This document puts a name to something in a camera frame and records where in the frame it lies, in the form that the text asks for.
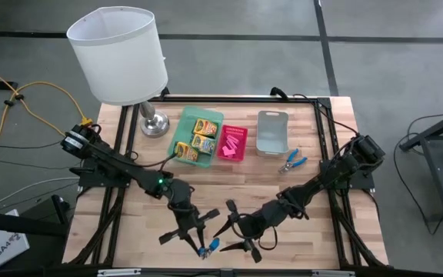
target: blue-handled pliers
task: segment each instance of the blue-handled pliers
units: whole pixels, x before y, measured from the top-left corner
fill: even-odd
[[[198,254],[202,259],[208,258],[218,247],[220,246],[220,239],[213,239],[212,243],[209,245],[207,249],[200,248],[198,250]]]
[[[288,159],[286,160],[285,165],[283,165],[278,172],[280,173],[285,173],[290,169],[293,169],[294,167],[297,167],[301,164],[303,164],[305,161],[307,161],[307,157],[302,158],[300,161],[298,162],[293,162],[293,158],[295,157],[295,155],[297,155],[298,153],[298,149],[295,149],[290,156],[288,157]]]

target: white lampshade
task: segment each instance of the white lampshade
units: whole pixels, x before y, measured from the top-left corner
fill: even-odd
[[[148,101],[168,77],[152,12],[105,7],[66,33],[94,96],[110,105]]]

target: butcher block tabletop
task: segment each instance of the butcher block tabletop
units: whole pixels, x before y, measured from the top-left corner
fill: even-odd
[[[335,121],[357,128],[351,99],[331,97]],[[149,164],[164,159],[167,148],[177,128],[182,109],[194,105],[221,112],[223,124],[236,125],[248,129],[247,148],[242,162],[231,162],[214,157],[208,169],[171,160],[164,170],[173,172],[175,178],[189,182],[195,188],[192,203],[205,214],[211,209],[219,209],[220,216],[206,222],[205,242],[223,226],[229,214],[225,202],[234,199],[239,212],[251,213],[275,199],[275,195],[292,185],[306,183],[319,173],[321,149],[311,104],[285,103],[155,103],[157,110],[170,119],[170,129],[161,138],[146,138],[139,127],[136,129],[133,150],[138,153],[138,164]],[[285,164],[290,153],[281,158],[260,157],[256,154],[256,125],[261,110],[286,112],[288,120],[288,146],[300,151],[295,160],[303,155],[308,157],[304,165],[279,174],[278,169]],[[97,123],[102,127],[101,137],[110,145],[118,128],[121,107],[102,105]],[[122,138],[122,153],[128,137],[132,109],[128,110]],[[327,122],[323,124],[328,134]],[[338,141],[345,144],[353,133],[336,125]],[[79,198],[75,216],[69,232],[63,262],[68,262],[80,252],[97,229],[105,190],[93,188]],[[327,192],[318,193],[306,207],[310,220],[287,218],[276,229],[278,246],[272,251],[261,250],[262,261],[254,263],[250,252],[242,250],[212,253],[207,259],[200,259],[189,245],[178,238],[160,245],[158,237],[177,229],[172,211],[167,209],[167,199],[154,199],[144,193],[136,182],[126,190],[125,202],[117,239],[114,267],[150,268],[234,268],[234,269],[339,269],[335,237],[331,222]],[[373,201],[363,191],[349,192],[355,228],[374,255],[384,263],[387,256],[382,240],[378,215]],[[342,229],[348,261],[351,261],[349,239]],[[190,232],[197,244],[195,230]],[[109,232],[105,234],[102,246],[102,259],[108,246]],[[240,242],[231,230],[220,235],[220,248]],[[266,230],[261,244],[271,247],[275,243],[273,231]]]

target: pink basket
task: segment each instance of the pink basket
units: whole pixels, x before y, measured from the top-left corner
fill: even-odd
[[[220,159],[226,159],[234,162],[243,161],[245,154],[245,144],[247,142],[247,134],[248,130],[246,128],[223,125],[223,127],[221,127],[220,138],[218,139],[218,151],[216,152],[216,155]],[[223,146],[229,147],[227,144],[228,135],[231,135],[234,138],[238,139],[237,150],[235,150],[235,154],[231,158],[226,157],[223,153]]]

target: concrete floor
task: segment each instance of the concrete floor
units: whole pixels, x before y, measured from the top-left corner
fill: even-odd
[[[443,37],[443,1],[322,0],[321,4],[329,35]],[[61,32],[103,5],[149,9],[164,34],[319,34],[312,0],[0,0],[0,28]],[[320,42],[168,40],[162,41],[162,48],[171,93],[267,95],[272,86],[278,86],[288,93],[329,95]],[[392,163],[392,149],[409,122],[443,112],[443,44],[331,43],[330,49],[339,95],[351,96],[361,133],[371,135],[388,154],[374,177],[390,264],[443,272],[443,225],[435,236],[428,234]],[[54,82],[77,98],[87,116],[97,117],[100,105],[65,39],[0,38],[0,75],[20,84]],[[35,87],[25,94],[32,109],[60,129],[78,122],[78,113],[61,92]],[[0,115],[8,96],[0,92]],[[415,130],[432,122],[420,122]],[[0,144],[45,144],[59,138],[17,105],[10,110]],[[47,166],[76,163],[58,146],[0,149],[0,159]],[[398,164],[420,204],[433,212],[438,200],[425,162],[400,153]],[[0,198],[32,182],[65,176],[72,175],[67,170],[0,163]],[[67,183],[39,186],[8,203]],[[75,194],[74,187],[60,193],[72,206]],[[17,208],[32,205],[29,201]]]

